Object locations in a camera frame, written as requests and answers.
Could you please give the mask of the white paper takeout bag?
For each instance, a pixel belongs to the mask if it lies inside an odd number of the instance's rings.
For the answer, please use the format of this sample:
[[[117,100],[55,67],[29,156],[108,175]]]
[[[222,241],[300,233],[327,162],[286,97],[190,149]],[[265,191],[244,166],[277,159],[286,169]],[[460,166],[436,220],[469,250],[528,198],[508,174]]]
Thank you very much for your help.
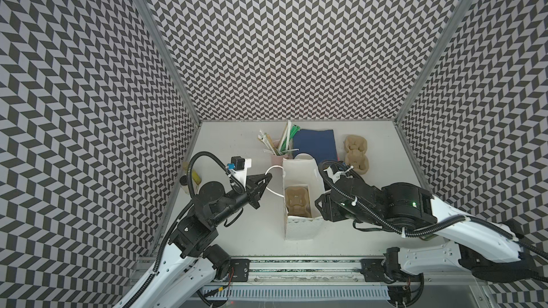
[[[314,239],[323,225],[315,201],[325,192],[315,158],[301,153],[294,159],[283,159],[279,166],[271,166],[277,168],[281,170],[283,186],[280,191],[270,192],[283,199],[284,239]]]

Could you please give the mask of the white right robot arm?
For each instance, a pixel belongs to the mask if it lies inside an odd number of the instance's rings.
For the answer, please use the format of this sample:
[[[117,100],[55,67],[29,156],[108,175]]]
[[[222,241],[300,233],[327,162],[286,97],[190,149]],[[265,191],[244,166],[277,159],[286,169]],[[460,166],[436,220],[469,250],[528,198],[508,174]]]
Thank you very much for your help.
[[[376,188],[344,162],[324,161],[318,172],[328,186],[315,200],[324,220],[368,223],[367,232],[391,232],[402,239],[444,240],[437,247],[388,248],[380,262],[388,282],[447,270],[467,271],[493,283],[547,282],[533,258],[546,259],[547,253],[525,242],[512,221],[494,223],[477,218],[410,183]]]

